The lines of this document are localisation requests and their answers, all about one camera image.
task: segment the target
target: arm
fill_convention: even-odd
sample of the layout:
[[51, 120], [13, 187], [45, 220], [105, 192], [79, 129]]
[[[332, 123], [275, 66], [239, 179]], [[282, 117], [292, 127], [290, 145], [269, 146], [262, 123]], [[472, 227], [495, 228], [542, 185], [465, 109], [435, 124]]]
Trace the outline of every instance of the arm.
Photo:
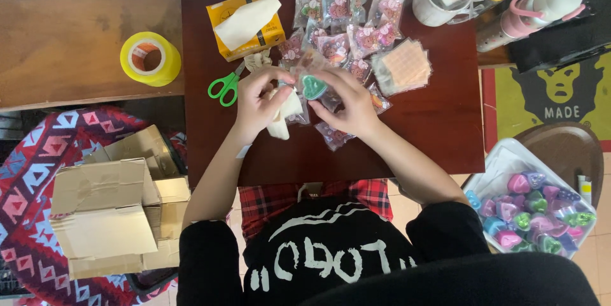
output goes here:
[[316, 77], [335, 88], [346, 108], [332, 114], [319, 102], [310, 101], [316, 114], [332, 127], [361, 138], [376, 151], [410, 198], [423, 205], [445, 201], [469, 204], [460, 187], [443, 169], [378, 119], [369, 91], [350, 73], [330, 69], [317, 73]]
[[273, 89], [270, 83], [273, 79], [294, 83], [293, 77], [280, 68], [262, 68], [238, 83], [238, 116], [191, 195], [183, 229], [194, 221], [225, 219], [235, 198], [244, 160], [238, 154], [269, 125], [291, 93], [290, 87], [283, 87], [272, 99], [261, 98], [263, 92]]

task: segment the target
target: pink water bottle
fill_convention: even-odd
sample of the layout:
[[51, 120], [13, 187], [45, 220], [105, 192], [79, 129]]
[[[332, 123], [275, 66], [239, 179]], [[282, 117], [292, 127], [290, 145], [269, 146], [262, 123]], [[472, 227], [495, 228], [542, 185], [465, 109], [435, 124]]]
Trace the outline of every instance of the pink water bottle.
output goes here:
[[585, 6], [583, 0], [511, 0], [509, 9], [475, 34], [478, 52], [488, 52], [542, 29], [553, 21], [569, 20]]

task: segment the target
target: yellow tissue box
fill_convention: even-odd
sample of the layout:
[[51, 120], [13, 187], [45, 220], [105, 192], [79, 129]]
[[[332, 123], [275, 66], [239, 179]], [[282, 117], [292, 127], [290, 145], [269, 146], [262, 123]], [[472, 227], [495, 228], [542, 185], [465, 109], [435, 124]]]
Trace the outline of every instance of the yellow tissue box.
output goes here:
[[[212, 28], [214, 29], [221, 22], [228, 19], [239, 7], [255, 1], [257, 0], [226, 0], [221, 3], [207, 6], [206, 9], [210, 16]], [[216, 37], [216, 44], [219, 46], [219, 53], [227, 61], [236, 60], [248, 54], [268, 49], [286, 40], [278, 14], [274, 14], [271, 21], [269, 21], [265, 27], [261, 28], [256, 36], [252, 37], [250, 41], [233, 51], [230, 51], [227, 46], [225, 46], [216, 32], [214, 32], [214, 36]]]

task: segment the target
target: black t-shirt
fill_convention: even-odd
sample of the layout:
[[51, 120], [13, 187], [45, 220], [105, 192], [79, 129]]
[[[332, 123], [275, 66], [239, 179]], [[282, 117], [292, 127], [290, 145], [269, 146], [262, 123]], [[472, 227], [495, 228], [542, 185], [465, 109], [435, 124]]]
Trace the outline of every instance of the black t-shirt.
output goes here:
[[410, 242], [364, 205], [304, 200], [264, 227], [244, 251], [224, 222], [180, 236], [178, 305], [294, 305], [329, 289], [420, 264], [488, 253], [480, 220], [462, 203], [429, 205], [406, 226]]

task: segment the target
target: hand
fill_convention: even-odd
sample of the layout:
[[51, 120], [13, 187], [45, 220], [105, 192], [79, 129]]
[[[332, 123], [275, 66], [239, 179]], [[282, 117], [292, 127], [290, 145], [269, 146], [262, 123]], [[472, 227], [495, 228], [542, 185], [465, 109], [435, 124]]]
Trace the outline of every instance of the hand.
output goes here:
[[291, 93], [291, 87], [282, 87], [270, 100], [262, 98], [262, 94], [274, 88], [270, 83], [273, 79], [295, 83], [294, 77], [286, 70], [274, 66], [260, 68], [238, 83], [238, 116], [233, 127], [245, 145], [252, 143], [271, 123]]
[[382, 122], [378, 119], [378, 114], [371, 103], [371, 94], [351, 73], [344, 69], [332, 68], [314, 73], [314, 76], [332, 86], [345, 107], [345, 110], [333, 114], [320, 102], [309, 101], [308, 104], [318, 117], [331, 127], [357, 137], [375, 133], [377, 126]]

